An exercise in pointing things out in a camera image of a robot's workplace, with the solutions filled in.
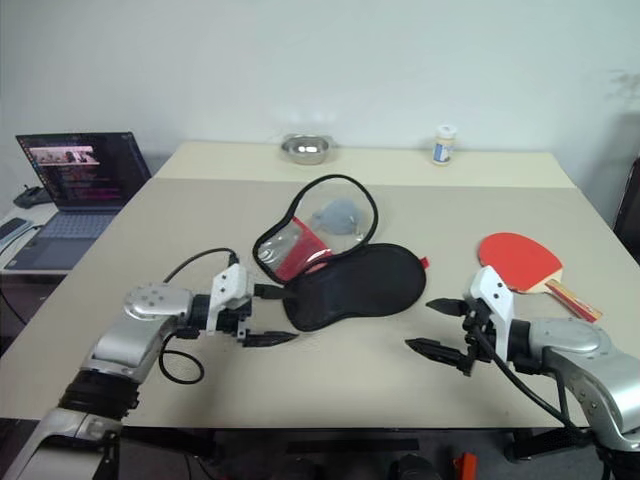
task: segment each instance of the red fabric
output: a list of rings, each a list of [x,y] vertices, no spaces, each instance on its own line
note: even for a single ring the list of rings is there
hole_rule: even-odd
[[[276,270],[276,275],[281,280],[288,282],[312,261],[332,255],[331,249],[320,240],[309,227],[301,222],[297,217],[293,217],[293,222],[300,227],[302,233],[298,242],[293,246],[287,258]]]
[[[562,269],[560,260],[540,245],[517,233],[494,233],[478,248],[484,266],[495,268],[511,290],[526,292],[551,274]]]

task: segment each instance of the black sleep mask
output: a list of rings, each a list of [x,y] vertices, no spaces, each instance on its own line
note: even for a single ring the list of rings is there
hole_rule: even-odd
[[[286,284],[283,300],[298,330],[311,332],[348,317],[382,317],[413,305],[427,284],[421,260],[399,245],[365,245],[340,261]]]

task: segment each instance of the robotic arm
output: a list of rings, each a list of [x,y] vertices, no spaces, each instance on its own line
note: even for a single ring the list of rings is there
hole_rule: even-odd
[[[91,349],[58,406],[40,421],[7,471],[6,480],[114,478],[122,418],[138,406],[145,381],[172,337],[235,335],[243,346],[272,346],[295,338],[287,332],[251,334],[251,299],[287,292],[254,285],[239,263],[213,279],[211,295],[167,284],[132,290],[124,311]]]
[[[618,350],[602,328],[575,318],[513,319],[513,293],[492,267],[478,272],[465,300],[427,305],[465,317],[467,354],[424,338],[407,340],[409,347],[467,376],[476,360],[495,361],[523,393],[564,423],[576,445],[594,440],[616,478],[640,477],[640,360]],[[508,361],[520,373],[554,378],[561,411],[531,392],[509,370]],[[565,387],[582,407],[591,433],[569,419]]]

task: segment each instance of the black cable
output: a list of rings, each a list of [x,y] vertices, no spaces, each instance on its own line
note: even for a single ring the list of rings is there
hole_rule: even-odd
[[[178,265],[176,268],[174,268],[171,273],[169,273],[169,275],[167,275],[164,280],[162,281],[163,283],[169,283],[171,280],[173,280],[173,277],[175,277],[178,273],[180,273],[180,271],[182,271],[183,268],[185,268],[187,265],[189,265],[191,262],[204,257],[205,255],[210,255],[212,253],[219,253],[219,252],[227,252],[229,253],[229,265],[232,265],[234,263],[238,263],[238,254],[231,248],[228,247],[219,247],[219,248],[211,248],[209,250],[205,250],[203,252],[200,253],[196,253],[195,255],[192,255],[191,257],[187,258],[184,262],[182,262],[180,265]],[[200,360],[198,360],[196,357],[194,357],[193,355],[190,355],[186,352],[181,352],[180,350],[167,350],[167,344],[169,343],[169,341],[171,341],[171,339],[173,337],[175,337],[176,334],[172,333],[171,335],[169,335],[167,338],[164,339],[164,342],[162,342],[162,348],[160,348],[160,355],[158,356],[158,366],[160,367],[160,372],[168,379],[171,380],[174,383],[178,383],[180,385],[193,385],[198,383],[200,380],[202,380],[204,378],[204,367],[202,366],[202,363],[200,363]],[[178,378],[174,375],[172,375],[171,373],[169,373],[169,370],[167,370],[167,367],[164,364],[164,357],[165,355],[177,355],[179,357],[183,357],[183,358],[187,358],[189,360],[191,360],[196,367],[198,367],[198,376],[197,378],[193,379],[193,380],[183,380],[182,378]]]
[[[202,470],[202,473],[204,473],[209,480],[216,480],[216,478],[213,475],[211,475],[206,468],[204,468],[204,465],[202,464],[202,460],[200,460],[199,458],[196,458],[196,462],[198,463],[198,465],[200,465],[200,469]]]
[[[193,355],[190,355],[186,352],[181,352],[180,350],[167,350],[167,344],[175,336],[176,334],[172,333],[171,335],[169,335],[167,338],[164,339],[164,342],[162,342],[162,348],[160,349],[160,355],[158,356],[158,366],[160,367],[160,372],[162,372],[162,374],[167,379],[171,380],[174,383],[178,383],[180,385],[196,384],[204,378],[204,367],[202,366],[202,363],[200,363],[200,360],[198,360]],[[164,364],[165,355],[177,355],[179,357],[183,357],[191,360],[196,365],[196,367],[198,367],[198,376],[193,380],[184,380],[182,378],[173,376],[171,373],[169,373],[169,371],[167,370],[167,367]]]
[[[184,262],[182,262],[180,265],[178,265],[176,268],[174,268],[173,271],[169,275],[167,275],[165,277],[163,282],[164,283],[169,283],[171,280],[173,280],[173,277],[175,277],[184,267],[189,265],[194,260],[197,260],[197,259],[199,259],[201,257],[204,257],[205,255],[209,255],[211,253],[218,253],[218,252],[228,252],[229,253],[229,263],[230,264],[237,263],[238,254],[236,252],[234,252],[231,248],[228,248],[228,247],[212,248],[210,250],[205,250],[204,252],[196,253],[192,257],[187,258]]]
[[[13,237],[11,240],[9,240],[9,243],[7,243],[2,250],[0,250],[0,257],[2,257],[2,254],[4,254],[4,252],[7,251],[7,249],[13,244],[13,242],[18,240],[19,238],[22,238],[22,236],[25,233],[30,232],[31,230],[37,230],[37,229],[42,228],[42,227],[43,227],[43,225],[32,225],[31,227],[27,228],[24,232],[22,232],[19,235]],[[13,305],[11,305],[9,303],[9,300],[7,299],[7,297],[5,296],[5,294],[4,294],[4,292],[2,291],[1,288],[0,288],[0,298],[2,298],[2,300],[4,300],[4,303],[7,305],[7,308],[9,309],[9,311],[11,311],[11,313],[13,313],[13,315],[18,319],[18,321],[22,325],[24,325],[26,327],[27,326],[27,321],[24,318],[22,318],[22,316],[16,311],[16,309],[13,308]]]
[[[552,405],[547,403],[542,397],[538,396],[533,390],[531,390],[522,380],[520,380],[515,373],[511,371],[509,366],[498,356],[491,343],[482,333],[480,327],[476,326],[473,328],[473,334],[477,338],[478,342],[482,349],[491,357],[491,359],[498,365],[498,368],[502,370],[502,373],[506,375],[513,385],[524,393],[531,401],[533,401],[536,405],[542,408],[545,412],[551,415],[553,418],[562,423],[568,431],[575,436],[576,442],[578,444],[582,442],[590,441],[590,436],[585,434],[580,428],[578,428],[570,418],[563,415],[562,412],[559,412]]]
[[[187,466],[187,479],[192,480],[193,475],[191,473],[191,464],[189,463],[189,456],[186,453],[184,454],[184,463]]]
[[[604,464],[604,468],[602,470],[602,478],[600,480],[611,480],[611,467]]]
[[[567,391],[565,390],[564,379],[562,375],[554,371],[553,376],[556,379],[556,385],[558,386],[558,401],[560,402],[560,412],[565,417],[569,418],[569,405],[567,404]]]

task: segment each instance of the laptop screen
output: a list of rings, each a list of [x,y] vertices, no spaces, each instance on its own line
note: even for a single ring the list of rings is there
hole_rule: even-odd
[[[131,132],[16,138],[62,209],[123,207],[151,177]]]

